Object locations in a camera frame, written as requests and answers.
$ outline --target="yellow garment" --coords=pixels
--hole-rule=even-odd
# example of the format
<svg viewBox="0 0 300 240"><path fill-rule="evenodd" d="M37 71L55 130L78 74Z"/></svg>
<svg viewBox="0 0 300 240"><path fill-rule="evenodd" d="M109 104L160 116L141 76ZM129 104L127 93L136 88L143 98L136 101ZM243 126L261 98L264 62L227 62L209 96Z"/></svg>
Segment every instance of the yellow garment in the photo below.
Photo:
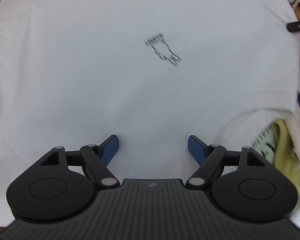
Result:
<svg viewBox="0 0 300 240"><path fill-rule="evenodd" d="M274 166L292 182L300 195L300 163L288 128L283 119L276 119L271 129L276 144Z"/></svg>

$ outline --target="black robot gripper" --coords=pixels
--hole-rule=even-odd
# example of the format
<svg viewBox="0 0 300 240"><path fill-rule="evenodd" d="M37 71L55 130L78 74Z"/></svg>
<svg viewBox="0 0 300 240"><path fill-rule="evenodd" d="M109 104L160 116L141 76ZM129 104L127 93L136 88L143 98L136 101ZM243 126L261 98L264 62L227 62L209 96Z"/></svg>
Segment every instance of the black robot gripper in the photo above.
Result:
<svg viewBox="0 0 300 240"><path fill-rule="evenodd" d="M181 179L125 179L107 165L116 135L100 146L55 147L13 181L7 201L16 221L1 239L300 239L289 221L294 185L251 147L206 145L191 135L199 168ZM70 171L81 166L85 176ZM225 166L238 166L222 176Z"/></svg>

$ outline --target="white t-shirt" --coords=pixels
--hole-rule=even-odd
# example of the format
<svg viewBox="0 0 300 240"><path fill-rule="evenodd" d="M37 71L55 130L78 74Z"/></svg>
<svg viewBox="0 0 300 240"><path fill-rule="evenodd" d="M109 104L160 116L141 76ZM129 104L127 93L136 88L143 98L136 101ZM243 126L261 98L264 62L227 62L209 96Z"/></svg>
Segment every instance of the white t-shirt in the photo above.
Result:
<svg viewBox="0 0 300 240"><path fill-rule="evenodd" d="M15 176L54 146L116 134L119 180L187 179L190 135L227 146L239 116L293 111L300 40L275 1L2 0L0 141Z"/></svg>

